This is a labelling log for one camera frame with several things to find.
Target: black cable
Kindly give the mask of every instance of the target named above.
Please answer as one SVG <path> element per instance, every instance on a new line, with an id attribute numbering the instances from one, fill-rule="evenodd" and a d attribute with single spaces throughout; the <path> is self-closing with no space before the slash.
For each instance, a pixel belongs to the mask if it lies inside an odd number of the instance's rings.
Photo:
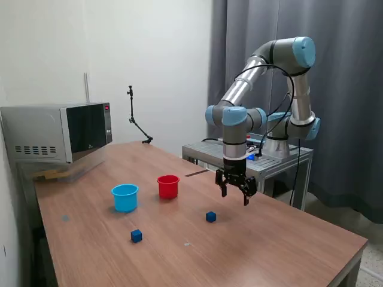
<path id="1" fill-rule="evenodd" d="M 274 109 L 272 112 L 268 113 L 266 116 L 269 117 L 270 115 L 272 115 L 273 113 L 275 113 L 277 110 L 279 110 L 279 108 L 282 106 L 282 104 L 284 103 L 284 101 L 286 100 L 286 97 L 287 95 L 289 94 L 289 92 L 287 92 L 285 94 L 285 96 L 283 97 L 281 103 L 276 107 L 276 109 Z"/>
<path id="2" fill-rule="evenodd" d="M 141 129 L 138 125 L 138 123 L 136 123 L 136 120 L 134 119 L 134 116 L 133 116 L 133 90 L 132 90 L 132 86 L 129 86 L 129 91 L 126 92 L 128 95 L 130 95 L 130 118 L 129 118 L 129 122 L 131 124 L 134 124 L 146 137 L 147 137 L 147 140 L 145 141 L 142 141 L 143 144 L 150 144 L 150 142 L 153 140 L 153 138 L 148 135 L 146 132 L 144 132 L 143 129 Z"/>
<path id="3" fill-rule="evenodd" d="M 215 138 L 206 138 L 206 139 L 203 139 L 201 142 L 205 142 L 205 141 L 217 141 L 217 142 L 220 142 L 219 139 L 215 139 Z"/>
<path id="4" fill-rule="evenodd" d="M 293 78 L 290 76 L 290 74 L 288 72 L 286 72 L 283 68 L 281 68 L 281 67 L 279 67 L 277 65 L 273 65 L 273 64 L 261 64 L 261 65 L 256 65 L 256 66 L 253 66 L 253 67 L 250 67 L 250 68 L 246 68 L 242 72 L 237 74 L 237 76 L 234 77 L 234 80 L 237 79 L 237 77 L 242 75 L 244 72 L 249 71 L 249 70 L 254 69 L 254 68 L 258 68 L 258 67 L 271 67 L 271 68 L 276 68 L 276 69 L 281 70 L 284 73 L 284 75 L 286 77 L 288 77 L 288 79 L 291 82 L 291 94 L 292 94 L 290 104 L 288 105 L 288 108 L 286 109 L 286 111 L 283 114 L 283 116 L 278 120 L 278 122 L 275 124 L 275 126 L 273 126 L 269 131 L 267 131 L 267 128 L 266 128 L 266 132 L 265 132 L 265 134 L 261 138 L 261 142 L 260 142 L 260 145 L 259 145 L 258 153 L 256 154 L 257 157 L 261 157 L 262 156 L 263 141 L 265 140 L 265 137 L 268 135 L 268 133 L 271 133 L 273 131 L 273 129 L 275 129 L 277 127 L 277 125 L 279 125 L 280 122 L 286 117 L 288 111 L 290 110 L 290 108 L 291 108 L 291 106 L 293 104 L 295 85 L 294 85 Z"/>
<path id="5" fill-rule="evenodd" d="M 294 178 L 293 190 L 292 190 L 292 192 L 291 192 L 290 203 L 289 203 L 289 205 L 291 205 L 291 203 L 292 203 L 292 201 L 293 201 L 293 196 L 294 196 L 294 191 L 295 191 L 295 185 L 297 184 L 297 177 L 298 177 L 298 170 L 299 170 L 299 160 L 300 160 L 300 139 L 298 139 L 298 162 L 297 162 L 297 171 L 295 172 L 295 178 Z"/>

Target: metal rod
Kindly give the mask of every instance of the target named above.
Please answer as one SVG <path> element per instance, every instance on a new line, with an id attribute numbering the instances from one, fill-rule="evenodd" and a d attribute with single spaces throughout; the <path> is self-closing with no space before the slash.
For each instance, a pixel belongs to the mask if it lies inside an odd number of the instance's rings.
<path id="1" fill-rule="evenodd" d="M 89 85 L 88 85 L 88 73 L 84 73 L 84 83 L 85 83 L 85 96 L 86 96 L 86 102 L 90 103 L 89 98 Z"/>

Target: tiled floor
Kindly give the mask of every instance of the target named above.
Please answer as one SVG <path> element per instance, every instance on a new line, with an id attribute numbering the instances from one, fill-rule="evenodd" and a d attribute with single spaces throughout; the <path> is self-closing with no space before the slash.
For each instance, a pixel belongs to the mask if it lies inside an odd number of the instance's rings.
<path id="1" fill-rule="evenodd" d="M 290 194 L 285 193 L 278 200 L 288 203 Z M 351 208 L 329 208 L 312 194 L 307 196 L 306 212 L 369 239 L 361 264 L 383 275 L 383 224 L 374 224 Z M 359 271 L 357 286 L 383 287 L 383 282 Z"/>

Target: blue joint cap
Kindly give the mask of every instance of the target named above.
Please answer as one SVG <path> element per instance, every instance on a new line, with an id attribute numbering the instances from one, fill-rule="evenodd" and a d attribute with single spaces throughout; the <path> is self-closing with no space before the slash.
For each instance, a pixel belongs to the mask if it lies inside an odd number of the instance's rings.
<path id="1" fill-rule="evenodd" d="M 310 37 L 297 37 L 293 42 L 293 53 L 297 63 L 310 68 L 315 63 L 315 44 Z"/>
<path id="2" fill-rule="evenodd" d="M 215 220 L 217 220 L 217 215 L 213 211 L 206 213 L 207 222 L 213 223 Z"/>
<path id="3" fill-rule="evenodd" d="M 208 108 L 205 111 L 205 119 L 208 124 L 215 126 L 214 118 L 213 118 L 213 108 L 214 106 L 208 106 Z"/>
<path id="4" fill-rule="evenodd" d="M 142 232 L 139 229 L 133 230 L 130 232 L 130 238 L 134 243 L 140 242 L 142 240 Z"/>
<path id="5" fill-rule="evenodd" d="M 320 118 L 315 118 L 315 121 L 311 127 L 310 132 L 307 134 L 306 139 L 308 141 L 311 141 L 312 139 L 315 139 L 317 137 L 317 134 L 319 132 L 319 128 L 321 126 L 321 119 Z"/>
<path id="6" fill-rule="evenodd" d="M 261 122 L 261 125 L 260 125 L 260 127 L 261 127 L 261 126 L 263 126 L 264 124 L 267 123 L 268 116 L 266 115 L 265 111 L 262 110 L 261 108 L 256 108 L 256 110 L 258 110 L 260 115 L 261 115 L 261 119 L 262 119 L 262 122 Z"/>
<path id="7" fill-rule="evenodd" d="M 222 124 L 224 126 L 236 126 L 243 123 L 247 118 L 247 110 L 243 106 L 230 106 L 223 109 Z"/>
<path id="8" fill-rule="evenodd" d="M 283 117 L 285 113 L 284 112 L 274 112 L 273 114 L 271 114 L 269 117 L 268 117 L 268 121 L 273 121 L 273 120 L 277 120 L 281 117 Z M 290 112 L 288 112 L 286 114 L 286 117 L 288 117 L 289 115 L 291 115 Z"/>

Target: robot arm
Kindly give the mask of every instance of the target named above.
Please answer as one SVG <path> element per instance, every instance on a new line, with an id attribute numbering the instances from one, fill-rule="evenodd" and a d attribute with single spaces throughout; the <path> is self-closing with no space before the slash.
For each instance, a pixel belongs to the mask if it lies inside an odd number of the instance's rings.
<path id="1" fill-rule="evenodd" d="M 226 196 L 227 184 L 235 185 L 242 191 L 244 205 L 247 205 L 248 199 L 256 193 L 256 180 L 246 177 L 246 135 L 266 125 L 268 119 L 260 108 L 245 109 L 239 106 L 243 97 L 252 90 L 253 83 L 267 71 L 268 64 L 282 68 L 292 77 L 294 83 L 293 94 L 291 79 L 287 78 L 290 96 L 294 97 L 291 105 L 292 115 L 279 122 L 273 129 L 272 136 L 286 134 L 287 130 L 291 133 L 290 136 L 305 138 L 312 133 L 312 126 L 316 122 L 315 114 L 311 111 L 306 79 L 306 73 L 314 62 L 315 45 L 308 37 L 267 42 L 249 57 L 243 73 L 235 78 L 220 102 L 207 108 L 206 121 L 223 128 L 224 168 L 217 170 L 215 179 L 216 184 L 221 187 L 223 197 Z"/>

